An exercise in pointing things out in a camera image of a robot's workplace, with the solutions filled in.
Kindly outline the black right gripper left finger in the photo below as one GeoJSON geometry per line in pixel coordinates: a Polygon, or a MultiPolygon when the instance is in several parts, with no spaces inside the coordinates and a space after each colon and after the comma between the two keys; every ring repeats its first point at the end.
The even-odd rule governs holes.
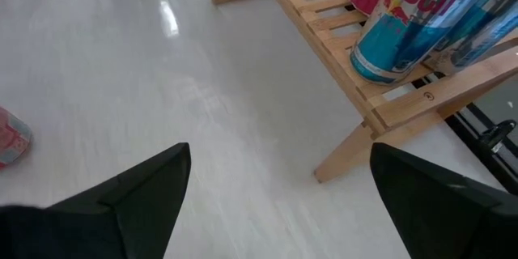
{"type": "Polygon", "coordinates": [[[163,259],[190,170],[181,142],[52,206],[0,206],[0,259],[163,259]]]}

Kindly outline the silver blue Red Bull can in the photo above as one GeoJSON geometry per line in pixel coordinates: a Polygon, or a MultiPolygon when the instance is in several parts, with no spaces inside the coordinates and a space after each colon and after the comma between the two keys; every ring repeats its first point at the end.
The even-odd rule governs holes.
{"type": "Polygon", "coordinates": [[[370,82],[399,82],[476,1],[379,0],[350,51],[350,64],[370,82]]]}
{"type": "Polygon", "coordinates": [[[442,74],[473,65],[518,27],[518,0],[477,0],[422,63],[442,74]]]}

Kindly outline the black aluminium table frame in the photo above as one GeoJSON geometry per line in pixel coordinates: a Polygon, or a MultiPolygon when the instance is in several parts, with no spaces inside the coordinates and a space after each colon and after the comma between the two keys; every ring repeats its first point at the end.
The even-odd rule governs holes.
{"type": "Polygon", "coordinates": [[[518,75],[445,119],[509,192],[518,196],[518,75]]]}

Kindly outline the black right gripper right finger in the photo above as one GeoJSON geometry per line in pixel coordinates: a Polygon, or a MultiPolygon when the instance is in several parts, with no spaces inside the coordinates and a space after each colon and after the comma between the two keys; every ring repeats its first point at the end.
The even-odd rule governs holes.
{"type": "Polygon", "coordinates": [[[518,197],[382,142],[370,167],[411,259],[518,259],[518,197]]]}

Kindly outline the slatted wooden shelf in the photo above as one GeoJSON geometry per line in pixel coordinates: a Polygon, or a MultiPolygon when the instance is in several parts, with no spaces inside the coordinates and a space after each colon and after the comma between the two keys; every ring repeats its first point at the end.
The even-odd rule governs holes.
{"type": "MultiPolygon", "coordinates": [[[[237,0],[211,1],[218,5],[237,0]]],[[[486,60],[453,76],[386,100],[385,93],[426,77],[430,70],[418,66],[402,81],[390,86],[369,83],[353,71],[348,56],[358,33],[333,34],[337,28],[366,19],[360,12],[347,10],[350,0],[276,1],[363,118],[316,168],[314,177],[320,183],[333,180],[367,162],[373,143],[399,146],[518,75],[518,32],[512,32],[486,60]]]]}

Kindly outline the red Fanta strawberry can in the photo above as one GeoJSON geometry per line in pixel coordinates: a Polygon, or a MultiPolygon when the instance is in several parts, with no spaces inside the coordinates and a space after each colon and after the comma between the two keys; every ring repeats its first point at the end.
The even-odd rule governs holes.
{"type": "Polygon", "coordinates": [[[18,117],[0,107],[0,170],[15,163],[32,142],[32,131],[18,117]]]}

